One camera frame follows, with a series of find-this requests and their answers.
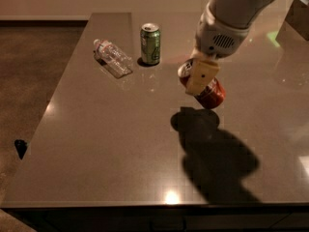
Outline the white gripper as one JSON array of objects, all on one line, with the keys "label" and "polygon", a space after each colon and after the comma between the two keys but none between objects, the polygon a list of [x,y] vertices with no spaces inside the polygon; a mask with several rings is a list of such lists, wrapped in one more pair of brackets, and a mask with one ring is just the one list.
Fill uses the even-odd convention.
[{"label": "white gripper", "polygon": [[[193,59],[234,54],[249,33],[250,10],[243,2],[209,2],[197,24]],[[200,95],[220,70],[217,63],[194,60],[185,92]]]}]

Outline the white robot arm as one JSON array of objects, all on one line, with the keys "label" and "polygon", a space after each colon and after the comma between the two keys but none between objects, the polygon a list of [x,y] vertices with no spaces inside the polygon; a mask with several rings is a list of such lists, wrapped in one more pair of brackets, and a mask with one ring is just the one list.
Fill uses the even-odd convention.
[{"label": "white robot arm", "polygon": [[210,0],[202,13],[192,51],[186,93],[200,95],[219,71],[218,58],[234,54],[259,13],[274,0]]}]

